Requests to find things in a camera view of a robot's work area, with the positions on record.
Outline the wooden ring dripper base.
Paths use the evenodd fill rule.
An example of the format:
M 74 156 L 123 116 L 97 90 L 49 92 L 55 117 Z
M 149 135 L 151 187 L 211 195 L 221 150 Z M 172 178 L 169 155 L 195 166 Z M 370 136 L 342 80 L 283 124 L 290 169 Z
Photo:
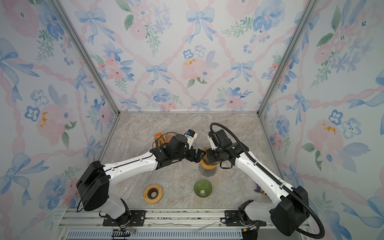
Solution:
M 214 170 L 217 167 L 218 162 L 216 162 L 216 163 L 206 163 L 203 160 L 201 160 L 200 161 L 200 165 L 201 165 L 201 167 L 204 170 L 210 171 L 210 170 Z

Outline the grey glass carafe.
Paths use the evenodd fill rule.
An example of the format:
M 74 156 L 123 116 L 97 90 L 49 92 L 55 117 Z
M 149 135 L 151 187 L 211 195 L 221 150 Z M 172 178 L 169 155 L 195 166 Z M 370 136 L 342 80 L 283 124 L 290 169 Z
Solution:
M 212 177 L 216 174 L 216 171 L 217 169 L 214 168 L 214 169 L 211 169 L 211 170 L 207 170 L 207 169 L 200 169 L 200 173 L 204 176 L 204 177 Z

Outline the orange coffee filter holder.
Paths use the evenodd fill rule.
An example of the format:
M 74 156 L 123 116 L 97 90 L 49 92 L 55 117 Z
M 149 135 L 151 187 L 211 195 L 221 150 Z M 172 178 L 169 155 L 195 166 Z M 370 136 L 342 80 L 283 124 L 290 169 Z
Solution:
M 160 147 L 162 144 L 167 142 L 167 139 L 163 133 L 155 134 L 154 139 L 156 148 Z

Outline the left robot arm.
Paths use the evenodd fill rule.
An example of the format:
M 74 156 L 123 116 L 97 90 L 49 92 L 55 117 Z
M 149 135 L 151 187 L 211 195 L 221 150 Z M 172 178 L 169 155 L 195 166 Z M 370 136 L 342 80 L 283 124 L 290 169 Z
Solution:
M 130 177 L 182 160 L 199 163 L 206 152 L 193 148 L 195 138 L 189 134 L 176 134 L 168 143 L 138 157 L 105 165 L 100 161 L 91 163 L 76 184 L 80 195 L 77 212 L 98 210 L 116 226 L 127 226 L 133 220 L 131 211 L 124 200 L 110 195 L 110 188 Z

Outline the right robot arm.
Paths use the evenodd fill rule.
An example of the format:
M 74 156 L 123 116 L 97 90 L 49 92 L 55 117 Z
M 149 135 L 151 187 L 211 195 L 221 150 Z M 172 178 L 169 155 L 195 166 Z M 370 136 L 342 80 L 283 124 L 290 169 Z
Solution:
M 249 202 L 240 207 L 251 221 L 272 223 L 285 236 L 291 236 L 310 216 L 309 211 L 283 187 L 288 188 L 305 204 L 309 203 L 308 193 L 301 186 L 295 188 L 264 166 L 247 146 L 238 140 L 232 141 L 224 130 L 210 131 L 207 150 L 211 162 L 231 163 L 246 173 L 270 198 L 270 204 Z

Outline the green glass dripper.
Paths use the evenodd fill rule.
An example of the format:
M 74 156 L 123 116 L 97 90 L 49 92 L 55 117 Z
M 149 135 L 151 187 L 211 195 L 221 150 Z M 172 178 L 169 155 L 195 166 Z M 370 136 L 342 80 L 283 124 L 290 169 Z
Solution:
M 195 182 L 194 192 L 200 198 L 207 198 L 211 195 L 213 186 L 210 181 L 201 179 Z

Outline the orange glass carafe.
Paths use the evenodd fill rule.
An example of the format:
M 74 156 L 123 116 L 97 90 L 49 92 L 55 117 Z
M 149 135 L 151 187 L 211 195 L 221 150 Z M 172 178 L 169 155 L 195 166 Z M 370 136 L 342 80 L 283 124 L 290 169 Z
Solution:
M 166 143 L 169 143 L 171 141 L 171 139 L 175 136 L 176 134 L 175 133 L 167 133 L 165 134 L 165 142 Z

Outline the purple yellow toy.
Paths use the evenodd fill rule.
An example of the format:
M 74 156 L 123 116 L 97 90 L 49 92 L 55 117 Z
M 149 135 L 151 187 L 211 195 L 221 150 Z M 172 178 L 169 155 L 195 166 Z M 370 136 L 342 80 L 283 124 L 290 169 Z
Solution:
M 266 195 L 266 192 L 265 192 L 259 185 L 256 186 L 256 188 L 254 189 L 254 191 L 255 191 L 256 193 L 261 193 L 261 194 L 263 194 L 263 195 Z

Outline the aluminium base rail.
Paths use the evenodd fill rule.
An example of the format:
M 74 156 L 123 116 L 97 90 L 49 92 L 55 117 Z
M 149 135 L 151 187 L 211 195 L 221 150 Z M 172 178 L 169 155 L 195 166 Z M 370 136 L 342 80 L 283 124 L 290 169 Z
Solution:
M 142 226 L 104 226 L 105 214 L 99 211 L 67 210 L 55 240 L 306 240 L 294 232 L 281 234 L 272 223 L 259 229 L 226 225 L 222 219 L 233 210 L 223 209 L 133 209 L 146 211 Z

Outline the right aluminium corner post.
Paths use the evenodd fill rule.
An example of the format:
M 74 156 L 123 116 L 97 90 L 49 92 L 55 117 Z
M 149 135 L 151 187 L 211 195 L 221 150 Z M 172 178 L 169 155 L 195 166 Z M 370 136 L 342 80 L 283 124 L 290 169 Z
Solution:
M 316 0 L 310 0 L 308 1 L 307 6 L 304 8 L 303 14 L 301 15 L 299 24 L 297 25 L 291 40 L 289 41 L 289 44 L 287 45 L 287 49 L 283 54 L 282 62 L 280 66 L 278 67 L 276 74 L 272 78 L 272 81 L 267 88 L 267 92 L 265 97 L 263 98 L 263 101 L 259 107 L 259 110 L 257 111 L 258 117 L 260 118 L 263 114 L 263 111 L 267 109 L 267 105 L 269 103 L 269 100 L 274 92 L 275 87 L 279 83 L 280 77 L 283 75 L 283 72 L 286 68 L 286 66 L 289 65 L 289 62 L 291 60 L 292 55 L 294 54 L 294 51 L 297 48 L 298 41 L 300 40 L 301 36 L 304 34 L 304 30 L 307 27 L 310 18 L 313 15 L 313 12 L 317 6 L 318 1 Z

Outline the aluminium corner post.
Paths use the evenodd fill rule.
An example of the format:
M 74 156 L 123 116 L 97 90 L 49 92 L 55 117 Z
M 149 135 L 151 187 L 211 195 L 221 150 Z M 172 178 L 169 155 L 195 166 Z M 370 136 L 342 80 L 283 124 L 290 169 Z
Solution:
M 263 98 L 263 101 L 259 107 L 259 110 L 257 111 L 258 117 L 260 118 L 263 114 L 263 111 L 267 109 L 267 105 L 269 103 L 269 100 L 274 92 L 275 87 L 279 83 L 280 77 L 283 75 L 283 72 L 286 68 L 286 66 L 289 65 L 289 62 L 291 60 L 292 55 L 294 54 L 294 51 L 297 48 L 298 41 L 300 40 L 301 36 L 304 34 L 304 30 L 307 27 L 310 18 L 313 15 L 313 12 L 317 6 L 318 1 L 316 0 L 310 0 L 308 1 L 307 6 L 304 8 L 303 14 L 301 15 L 299 24 L 297 25 L 291 40 L 289 41 L 289 44 L 287 45 L 287 49 L 283 54 L 282 62 L 280 66 L 278 67 L 276 74 L 272 78 L 272 81 L 267 88 L 267 92 L 265 97 Z
M 73 40 L 78 53 L 80 54 L 83 62 L 85 63 L 85 66 L 88 68 L 94 81 L 96 82 L 96 84 L 100 88 L 101 93 L 106 98 L 106 101 L 110 104 L 113 112 L 117 116 L 119 116 L 120 111 L 118 110 L 115 101 L 113 100 L 110 92 L 108 91 L 106 84 L 101 79 L 101 77 L 97 71 L 97 68 L 92 61 L 91 56 L 89 55 L 87 49 L 85 48 L 85 45 L 82 43 L 80 35 L 76 31 L 73 23 L 71 22 L 69 16 L 66 13 L 63 5 L 61 4 L 60 1 L 48 1 L 48 3 L 52 7 L 54 13 L 57 15 L 61 24 L 63 24 L 64 29 L 68 32 L 69 36 Z

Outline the left aluminium corner post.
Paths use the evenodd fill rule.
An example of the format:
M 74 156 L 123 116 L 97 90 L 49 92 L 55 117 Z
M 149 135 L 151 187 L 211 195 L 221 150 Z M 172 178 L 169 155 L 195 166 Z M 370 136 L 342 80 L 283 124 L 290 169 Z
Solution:
M 101 79 L 101 77 L 97 71 L 97 68 L 92 61 L 91 56 L 89 55 L 87 49 L 85 48 L 85 45 L 82 43 L 80 35 L 76 31 L 73 23 L 71 22 L 69 16 L 66 13 L 63 5 L 61 4 L 60 1 L 48 1 L 48 3 L 52 7 L 54 13 L 57 15 L 61 24 L 63 24 L 64 29 L 68 32 L 69 36 L 73 40 L 78 53 L 80 54 L 83 62 L 85 63 L 85 66 L 88 68 L 94 81 L 96 82 L 96 84 L 100 88 L 101 93 L 106 98 L 106 101 L 110 104 L 113 112 L 117 116 L 119 116 L 120 111 L 118 110 L 115 101 L 113 100 L 110 92 L 108 91 L 106 84 Z

